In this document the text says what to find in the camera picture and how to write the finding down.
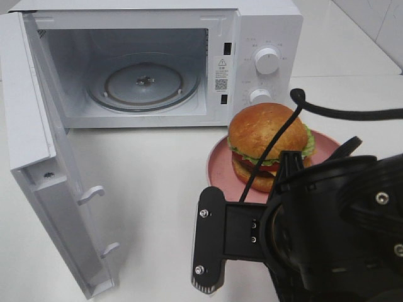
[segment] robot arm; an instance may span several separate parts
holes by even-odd
[[[206,188],[193,285],[212,293],[227,259],[249,260],[267,266],[281,302],[403,301],[403,154],[347,157],[358,145],[306,169],[300,152],[282,152],[266,204]]]

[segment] tiled wall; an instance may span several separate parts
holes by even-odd
[[[403,0],[333,0],[403,68]]]

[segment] open microwave door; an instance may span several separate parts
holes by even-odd
[[[82,184],[54,105],[60,97],[30,14],[0,16],[0,56],[11,172],[87,298],[112,286]]]

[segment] control knob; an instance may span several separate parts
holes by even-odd
[[[280,55],[275,49],[264,48],[254,56],[254,64],[261,74],[271,74],[278,69]]]
[[[270,92],[266,89],[257,89],[249,96],[249,101],[252,104],[272,102]]]

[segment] warning label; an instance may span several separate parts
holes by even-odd
[[[232,58],[228,56],[217,56],[214,58],[214,88],[216,92],[228,93],[231,72]]]

